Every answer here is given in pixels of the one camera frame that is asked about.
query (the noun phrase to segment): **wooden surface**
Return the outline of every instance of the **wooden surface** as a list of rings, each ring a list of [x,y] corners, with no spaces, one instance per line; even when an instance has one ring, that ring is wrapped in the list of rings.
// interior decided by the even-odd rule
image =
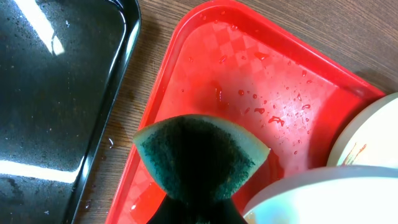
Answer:
[[[140,0],[142,27],[77,223],[104,223],[172,32],[200,0]],[[398,91],[398,1],[242,1],[386,93]],[[109,138],[114,146],[110,147]]]

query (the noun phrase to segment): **tray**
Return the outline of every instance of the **tray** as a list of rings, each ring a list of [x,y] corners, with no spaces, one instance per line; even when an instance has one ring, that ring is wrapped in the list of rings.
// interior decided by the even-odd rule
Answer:
[[[198,113],[255,134],[272,151],[233,197],[242,212],[265,186],[325,166],[342,129],[382,96],[245,5],[219,0],[177,25],[139,128]],[[106,223],[146,223],[163,197],[133,147]]]
[[[141,25],[134,0],[0,2],[0,223],[71,223]]]

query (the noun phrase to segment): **dark green scouring surface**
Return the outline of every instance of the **dark green scouring surface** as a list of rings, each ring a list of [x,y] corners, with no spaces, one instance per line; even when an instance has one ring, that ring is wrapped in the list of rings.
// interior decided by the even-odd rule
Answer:
[[[203,213],[230,198],[254,166],[229,133],[200,119],[175,118],[142,146],[167,194]]]

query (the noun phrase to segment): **wood grain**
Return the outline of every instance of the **wood grain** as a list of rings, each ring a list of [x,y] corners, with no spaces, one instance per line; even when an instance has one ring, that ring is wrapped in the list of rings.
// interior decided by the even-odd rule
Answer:
[[[76,223],[104,223],[167,44],[179,20],[201,0],[140,0],[142,28]],[[398,91],[398,1],[246,0],[296,35],[386,93]],[[110,148],[109,138],[114,146]]]

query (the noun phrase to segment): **red plastic tray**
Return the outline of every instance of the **red plastic tray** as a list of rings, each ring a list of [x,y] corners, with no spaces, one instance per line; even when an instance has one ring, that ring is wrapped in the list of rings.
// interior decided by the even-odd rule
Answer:
[[[242,211],[274,181],[325,166],[342,129],[382,96],[245,5],[219,0],[178,24],[139,128],[198,113],[255,134],[272,150],[233,197]],[[133,147],[106,223],[146,223],[164,195]]]

